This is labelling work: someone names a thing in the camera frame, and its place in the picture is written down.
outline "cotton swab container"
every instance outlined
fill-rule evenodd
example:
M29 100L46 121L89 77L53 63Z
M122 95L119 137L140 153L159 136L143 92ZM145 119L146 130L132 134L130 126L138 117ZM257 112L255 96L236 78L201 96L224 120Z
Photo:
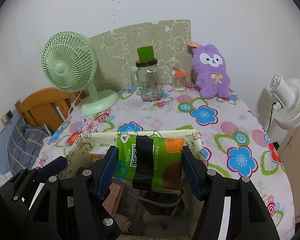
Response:
M172 70L172 86L175 91L186 90L186 76L189 73L183 70Z

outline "orange label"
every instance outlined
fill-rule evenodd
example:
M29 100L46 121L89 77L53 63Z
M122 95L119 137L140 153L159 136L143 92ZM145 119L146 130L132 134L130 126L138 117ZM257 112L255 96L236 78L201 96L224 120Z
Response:
M167 153L182 153L184 139L165 138L164 142Z
M194 42L194 41L189 41L187 40L187 44L190 46L190 47L196 47L198 48L199 47L199 44Z

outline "chair backrest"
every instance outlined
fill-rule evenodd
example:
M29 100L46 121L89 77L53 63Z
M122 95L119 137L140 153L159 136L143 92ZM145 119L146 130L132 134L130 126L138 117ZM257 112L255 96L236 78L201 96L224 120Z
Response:
M41 89L29 95L21 104L16 103L16 109L20 116L34 127L47 125L53 132L63 123L58 107L63 117L68 117L71 102L75 100L79 92L71 94L62 92L56 88Z

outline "jar handle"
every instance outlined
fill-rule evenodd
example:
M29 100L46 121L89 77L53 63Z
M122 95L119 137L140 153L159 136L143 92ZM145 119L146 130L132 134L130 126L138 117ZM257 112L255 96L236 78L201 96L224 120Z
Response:
M131 83L134 90L139 90L139 83L136 71L131 74Z

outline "table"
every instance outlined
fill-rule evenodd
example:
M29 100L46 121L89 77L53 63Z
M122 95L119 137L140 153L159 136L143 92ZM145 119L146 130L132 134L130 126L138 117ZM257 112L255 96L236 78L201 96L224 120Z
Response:
M103 113L85 115L80 105L50 138L47 138L34 165L44 166L67 155L83 132L124 132L143 130L196 129L201 133L201 155L208 167L224 177L248 176L262 196L281 239L294 235L292 192L281 159L270 138L238 95L203 99L195 84L185 91L163 86L162 99L144 102L137 91L118 91L119 100ZM229 213L229 199L225 214ZM227 218L220 239L225 239Z

